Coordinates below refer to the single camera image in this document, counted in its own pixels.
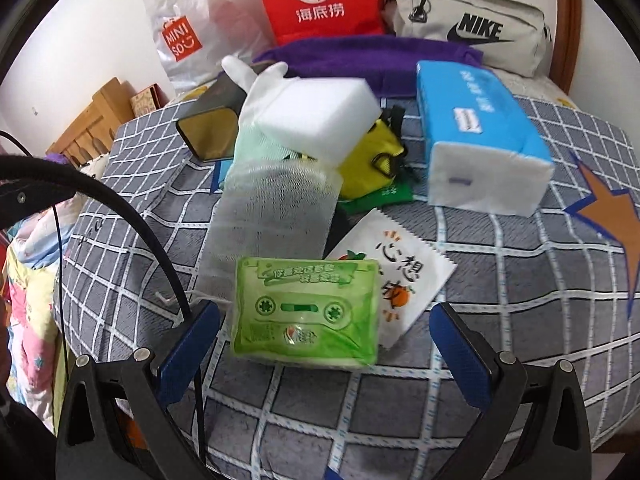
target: colorful blanket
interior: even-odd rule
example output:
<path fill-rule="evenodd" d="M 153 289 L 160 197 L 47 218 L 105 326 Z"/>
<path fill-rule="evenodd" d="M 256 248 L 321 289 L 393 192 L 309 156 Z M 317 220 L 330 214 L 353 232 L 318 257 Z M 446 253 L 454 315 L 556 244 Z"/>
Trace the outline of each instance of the colorful blanket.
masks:
<path fill-rule="evenodd" d="M 63 250 L 85 201 L 84 196 L 76 194 L 57 206 Z M 56 223 L 49 209 L 20 222 L 4 264 L 12 304 L 9 393 L 50 430 L 53 430 L 52 379 L 58 336 L 52 297 L 59 258 Z"/>

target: gray waist bag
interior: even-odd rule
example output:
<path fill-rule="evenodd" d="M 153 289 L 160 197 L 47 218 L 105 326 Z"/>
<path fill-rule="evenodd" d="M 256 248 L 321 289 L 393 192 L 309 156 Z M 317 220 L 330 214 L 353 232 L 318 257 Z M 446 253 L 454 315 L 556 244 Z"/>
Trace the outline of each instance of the gray waist bag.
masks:
<path fill-rule="evenodd" d="M 524 77 L 550 44 L 542 10 L 514 0 L 389 0 L 385 13 L 396 36 L 464 43 L 485 65 Z"/>

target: green pouch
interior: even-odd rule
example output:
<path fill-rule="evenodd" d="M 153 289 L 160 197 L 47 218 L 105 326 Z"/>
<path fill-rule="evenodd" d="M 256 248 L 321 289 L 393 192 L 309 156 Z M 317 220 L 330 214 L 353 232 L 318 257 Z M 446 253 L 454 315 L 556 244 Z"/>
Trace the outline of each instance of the green pouch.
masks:
<path fill-rule="evenodd" d="M 356 200 L 340 200 L 338 203 L 347 215 L 355 215 L 368 213 L 383 205 L 400 204 L 413 200 L 414 192 L 409 183 L 399 180 Z"/>
<path fill-rule="evenodd" d="M 375 260 L 241 258 L 234 354 L 308 366 L 375 364 L 378 273 Z"/>

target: white paper packet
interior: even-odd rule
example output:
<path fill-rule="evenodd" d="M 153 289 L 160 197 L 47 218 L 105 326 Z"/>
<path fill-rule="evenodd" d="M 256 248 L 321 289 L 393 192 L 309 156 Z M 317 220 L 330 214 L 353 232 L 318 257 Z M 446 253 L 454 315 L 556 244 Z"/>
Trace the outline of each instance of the white paper packet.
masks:
<path fill-rule="evenodd" d="M 347 234 L 327 260 L 380 263 L 380 334 L 391 348 L 431 304 L 456 264 L 384 213 L 374 209 Z"/>

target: screw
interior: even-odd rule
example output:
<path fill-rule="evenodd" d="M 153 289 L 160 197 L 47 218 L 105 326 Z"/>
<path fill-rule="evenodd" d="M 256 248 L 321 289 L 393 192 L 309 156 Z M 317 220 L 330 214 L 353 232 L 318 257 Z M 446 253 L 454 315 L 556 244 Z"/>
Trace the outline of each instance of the screw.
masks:
<path fill-rule="evenodd" d="M 150 355 L 151 350 L 149 350 L 149 348 L 138 348 L 135 352 L 133 352 L 133 358 L 138 362 L 146 361 L 147 359 L 149 359 Z"/>
<path fill-rule="evenodd" d="M 500 352 L 500 361 L 506 365 L 513 365 L 516 362 L 516 356 L 511 352 Z"/>
<path fill-rule="evenodd" d="M 76 366 L 78 368 L 82 368 L 83 366 L 87 366 L 89 364 L 89 356 L 81 355 L 78 359 L 76 359 Z"/>
<path fill-rule="evenodd" d="M 560 369 L 569 374 L 574 371 L 574 366 L 569 361 L 563 359 L 560 361 Z"/>

